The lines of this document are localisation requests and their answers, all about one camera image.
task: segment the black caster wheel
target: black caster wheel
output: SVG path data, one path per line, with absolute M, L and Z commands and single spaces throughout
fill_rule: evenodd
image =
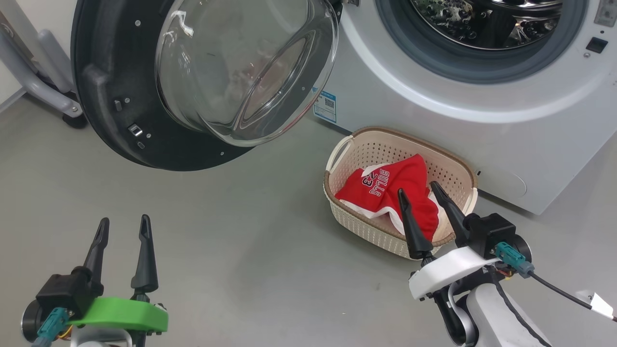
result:
M 65 114 L 62 115 L 62 120 L 69 125 L 71 128 L 75 129 L 83 129 L 88 126 L 88 120 L 85 115 L 81 115 L 79 117 L 69 117 Z

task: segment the basket handle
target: basket handle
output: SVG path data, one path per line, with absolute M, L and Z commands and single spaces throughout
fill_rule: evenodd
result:
M 332 150 L 332 154 L 330 154 L 330 158 L 328 158 L 328 163 L 326 164 L 326 171 L 332 172 L 332 170 L 336 169 L 336 167 L 339 165 L 341 161 L 341 158 L 343 158 L 343 155 L 345 155 L 345 153 L 350 147 L 348 144 L 352 142 L 353 140 L 354 140 L 354 136 L 349 135 L 343 138 L 336 145 L 336 147 L 334 147 L 334 149 Z

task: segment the beige plastic basket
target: beige plastic basket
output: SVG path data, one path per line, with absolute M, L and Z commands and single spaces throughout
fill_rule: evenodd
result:
M 465 215 L 471 213 L 478 199 L 478 184 L 467 164 L 432 144 L 386 128 L 364 128 L 342 139 L 328 159 L 323 179 L 323 188 L 334 218 L 343 227 L 407 259 L 409 252 L 405 237 L 394 228 L 387 215 L 368 219 L 343 205 L 334 195 L 358 168 L 398 162 L 415 154 L 420 154 L 426 162 L 428 181 L 439 182 Z M 440 216 L 439 227 L 433 236 L 433 246 L 438 248 L 452 240 L 452 226 L 445 216 Z

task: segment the transparent glass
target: transparent glass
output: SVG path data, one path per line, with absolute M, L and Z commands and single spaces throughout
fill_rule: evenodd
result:
M 180 124 L 256 146 L 310 109 L 337 43 L 324 0 L 176 0 L 157 47 L 159 96 Z

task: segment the washing machine door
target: washing machine door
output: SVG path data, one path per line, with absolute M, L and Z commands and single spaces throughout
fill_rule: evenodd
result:
M 80 0 L 73 74 L 114 151 L 201 170 L 294 125 L 323 89 L 337 41 L 326 0 Z

